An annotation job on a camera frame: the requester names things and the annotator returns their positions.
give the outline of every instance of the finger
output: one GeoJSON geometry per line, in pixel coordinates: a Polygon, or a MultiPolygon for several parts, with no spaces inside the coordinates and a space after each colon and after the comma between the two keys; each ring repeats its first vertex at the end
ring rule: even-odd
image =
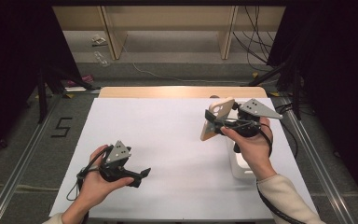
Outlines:
{"type": "Polygon", "coordinates": [[[111,190],[121,189],[121,188],[129,185],[130,183],[132,183],[133,180],[134,179],[132,177],[120,178],[119,180],[110,183],[111,190]]]}
{"type": "MultiPolygon", "coordinates": [[[[103,146],[100,146],[97,149],[95,149],[95,151],[93,153],[91,153],[91,155],[89,156],[89,160],[92,161],[98,155],[98,153],[100,153],[106,147],[107,147],[107,145],[103,145],[103,146]]],[[[100,156],[94,163],[95,164],[100,164],[101,160],[102,160],[102,157],[100,156]]]]}
{"type": "Polygon", "coordinates": [[[222,131],[222,133],[229,137],[231,140],[233,140],[234,142],[238,142],[239,140],[242,139],[242,136],[240,136],[237,132],[235,132],[232,129],[226,128],[226,127],[222,127],[220,129],[220,131],[222,131]]]}
{"type": "Polygon", "coordinates": [[[265,117],[261,117],[260,118],[260,123],[265,124],[265,125],[261,125],[261,131],[263,131],[263,133],[265,133],[269,139],[272,138],[272,130],[270,129],[270,122],[268,118],[265,117]]]}

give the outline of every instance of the white table surface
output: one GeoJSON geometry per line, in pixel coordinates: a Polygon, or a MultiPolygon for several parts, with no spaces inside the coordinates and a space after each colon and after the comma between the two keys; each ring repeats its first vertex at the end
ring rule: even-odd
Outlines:
{"type": "MultiPolygon", "coordinates": [[[[257,100],[273,108],[270,99],[257,100]]],[[[121,140],[132,147],[126,169],[139,173],[151,167],[151,172],[140,188],[125,187],[111,193],[90,211],[90,217],[129,221],[272,218],[259,198],[255,180],[233,177],[225,136],[200,141],[204,111],[216,101],[95,99],[50,215],[63,212],[70,205],[66,195],[95,148],[121,140]]],[[[293,181],[298,193],[316,211],[280,122],[270,121],[274,132],[273,166],[293,181]]]]}

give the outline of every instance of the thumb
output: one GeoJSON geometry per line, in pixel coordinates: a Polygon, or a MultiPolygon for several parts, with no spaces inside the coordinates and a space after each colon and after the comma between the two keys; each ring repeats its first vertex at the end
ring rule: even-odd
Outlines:
{"type": "Polygon", "coordinates": [[[226,128],[226,127],[222,127],[222,128],[220,129],[220,131],[222,131],[222,133],[223,133],[225,136],[231,138],[231,140],[233,140],[234,142],[237,142],[237,141],[239,141],[239,140],[242,139],[242,136],[240,136],[237,132],[235,132],[235,131],[232,130],[232,129],[229,129],[229,128],[226,128]]]}
{"type": "Polygon", "coordinates": [[[115,189],[121,189],[127,185],[129,185],[130,183],[133,182],[133,178],[132,177],[123,177],[120,178],[119,180],[110,183],[111,186],[111,190],[115,190],[115,189]]]}

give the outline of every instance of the cabinet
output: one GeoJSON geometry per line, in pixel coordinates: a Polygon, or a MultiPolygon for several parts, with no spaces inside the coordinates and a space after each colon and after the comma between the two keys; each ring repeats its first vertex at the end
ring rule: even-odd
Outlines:
{"type": "Polygon", "coordinates": [[[54,7],[63,30],[104,30],[113,60],[118,60],[128,31],[216,31],[222,59],[227,59],[232,32],[275,32],[285,7],[54,7]]]}

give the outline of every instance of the hand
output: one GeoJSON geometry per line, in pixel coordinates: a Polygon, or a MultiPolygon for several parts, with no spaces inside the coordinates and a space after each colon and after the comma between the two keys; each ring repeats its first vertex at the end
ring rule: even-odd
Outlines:
{"type": "MultiPolygon", "coordinates": [[[[107,145],[98,147],[89,157],[91,161],[107,145]]],[[[100,165],[102,157],[93,164],[100,165]]],[[[121,178],[115,182],[105,181],[98,171],[89,172],[84,179],[79,195],[71,206],[62,214],[62,223],[79,223],[83,216],[95,205],[101,203],[106,196],[115,189],[129,185],[133,181],[131,177],[121,178]]]]}
{"type": "MultiPolygon", "coordinates": [[[[261,117],[260,123],[267,125],[261,125],[261,131],[272,140],[272,131],[269,128],[269,119],[261,117]]],[[[232,129],[222,127],[222,133],[232,139],[238,144],[241,150],[243,159],[248,162],[249,167],[254,172],[257,180],[262,180],[270,176],[276,175],[275,170],[272,168],[269,160],[269,144],[263,135],[260,133],[253,137],[242,137],[232,129]]]]}

